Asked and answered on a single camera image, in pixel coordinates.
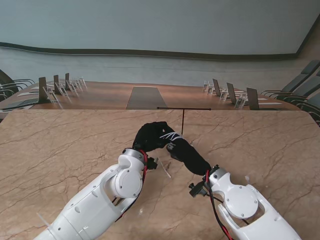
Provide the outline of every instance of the wooden table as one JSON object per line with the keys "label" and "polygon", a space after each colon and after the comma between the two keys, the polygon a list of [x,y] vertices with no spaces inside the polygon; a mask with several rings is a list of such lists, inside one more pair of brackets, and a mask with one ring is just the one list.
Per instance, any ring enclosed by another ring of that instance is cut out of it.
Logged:
{"label": "wooden table", "polygon": [[[0,124],[0,240],[30,240],[117,163],[145,123],[181,129],[181,110],[15,110]],[[183,137],[211,166],[245,176],[303,240],[320,239],[320,130],[304,111],[185,111]],[[165,148],[135,204],[99,240],[226,240],[201,181]]]}
{"label": "wooden table", "polygon": [[[0,109],[8,103],[29,98],[36,98],[38,95],[18,96],[20,93],[32,91],[31,88],[38,84],[29,86],[20,92],[17,92],[8,99],[0,102]],[[112,82],[86,82],[87,89],[76,94],[68,91],[69,99],[65,96],[57,95],[60,105],[58,104],[37,104],[32,109],[126,109],[133,87],[148,86],[157,87],[163,100],[168,108],[211,108],[212,110],[234,110],[235,106],[231,101],[220,101],[215,94],[206,94],[202,87],[196,86],[175,86],[159,84],[138,84],[138,83],[112,83]],[[277,108],[279,110],[300,109],[290,103],[276,100],[267,96],[264,103],[278,102],[282,105],[264,105],[261,108]],[[244,110],[249,110],[249,106],[244,106]]]}

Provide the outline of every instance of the beige marble surface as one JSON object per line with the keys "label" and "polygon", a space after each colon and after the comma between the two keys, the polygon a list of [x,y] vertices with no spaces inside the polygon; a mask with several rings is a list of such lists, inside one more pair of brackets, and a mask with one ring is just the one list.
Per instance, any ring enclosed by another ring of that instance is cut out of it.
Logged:
{"label": "beige marble surface", "polygon": [[[0,240],[33,239],[68,200],[130,147],[147,122],[181,129],[181,110],[16,110],[0,124]],[[184,137],[212,165],[244,176],[304,240],[320,238],[320,130],[302,111],[186,111]],[[164,149],[134,206],[101,240],[220,240],[207,197]]]}

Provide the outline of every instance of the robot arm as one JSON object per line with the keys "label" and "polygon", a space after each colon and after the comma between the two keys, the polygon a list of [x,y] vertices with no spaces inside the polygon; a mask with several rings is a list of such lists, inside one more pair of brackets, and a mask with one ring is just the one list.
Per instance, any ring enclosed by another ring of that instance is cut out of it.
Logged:
{"label": "robot arm", "polygon": [[[169,132],[161,136],[170,140],[167,150],[171,157],[184,162],[185,166],[194,174],[206,175],[203,181],[196,186],[190,185],[190,194],[195,197],[197,194],[207,196],[206,188],[211,195],[218,194],[223,198],[222,204],[218,205],[218,211],[224,221],[231,228],[239,240],[301,240],[295,230],[287,221],[272,207],[267,199],[252,185],[235,185],[230,181],[230,173],[218,165],[211,168],[209,163],[176,132]],[[258,219],[240,227],[233,218],[248,219],[253,217],[260,209],[263,215]],[[227,229],[221,225],[221,229],[228,234]]]}
{"label": "robot arm", "polygon": [[[255,187],[250,184],[243,186],[231,183],[230,173],[218,165],[208,171],[207,175],[207,181],[206,177],[203,177],[203,181],[196,186],[193,184],[189,186],[190,194],[193,197],[197,194],[206,196],[207,192],[203,189],[205,186],[208,190],[210,188],[209,193],[220,195],[223,201],[218,205],[218,211],[237,239],[301,240],[295,230]],[[258,209],[263,212],[262,216],[246,226],[239,226],[233,219],[251,218]]]}
{"label": "robot arm", "polygon": [[[118,164],[78,192],[35,240],[93,240],[102,235],[137,199],[146,161],[140,151],[125,149]],[[109,196],[121,202],[114,205]]]}
{"label": "robot arm", "polygon": [[[118,164],[110,166],[78,192],[51,225],[46,223],[47,229],[35,240],[93,240],[102,235],[136,201],[147,168],[157,167],[145,152],[166,145],[171,156],[184,162],[192,173],[202,176],[207,173],[196,186],[190,185],[190,194],[193,197],[198,194],[207,196],[206,183],[210,195],[221,195],[223,204],[218,205],[218,211],[239,240],[301,240],[257,189],[249,184],[231,183],[230,173],[219,166],[211,168],[166,122],[145,124],[136,135],[134,149],[125,149],[118,158]],[[114,204],[110,197],[120,200]],[[233,220],[250,218],[258,208],[263,210],[263,215],[247,226],[240,227]]]}

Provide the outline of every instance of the black glove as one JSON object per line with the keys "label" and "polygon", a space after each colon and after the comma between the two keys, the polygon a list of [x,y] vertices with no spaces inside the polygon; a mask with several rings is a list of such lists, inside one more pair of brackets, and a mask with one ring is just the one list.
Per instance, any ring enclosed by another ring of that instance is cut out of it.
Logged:
{"label": "black glove", "polygon": [[166,149],[172,158],[183,162],[185,167],[192,172],[203,176],[211,170],[210,164],[183,138],[177,138]]}
{"label": "black glove", "polygon": [[155,149],[164,148],[170,140],[161,136],[174,132],[165,121],[154,121],[146,123],[137,132],[133,141],[132,147],[134,149],[150,152]]}

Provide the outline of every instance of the wall trim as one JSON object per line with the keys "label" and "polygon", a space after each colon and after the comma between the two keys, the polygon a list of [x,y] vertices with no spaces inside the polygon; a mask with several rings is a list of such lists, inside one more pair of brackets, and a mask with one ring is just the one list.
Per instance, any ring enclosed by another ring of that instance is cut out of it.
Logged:
{"label": "wall trim", "polygon": [[137,49],[63,49],[63,48],[46,48],[25,46],[8,42],[0,42],[0,47],[19,49],[37,53],[46,54],[67,54],[67,55],[118,55],[118,56],[152,56],[166,58],[186,58],[186,59],[206,59],[219,61],[252,61],[252,60],[285,60],[294,59],[299,56],[302,49],[308,42],[317,24],[320,22],[320,14],[314,21],[309,32],[302,41],[296,53],[282,54],[208,54],[193,52],[176,52],[176,51],[154,51],[154,50],[137,50]]}

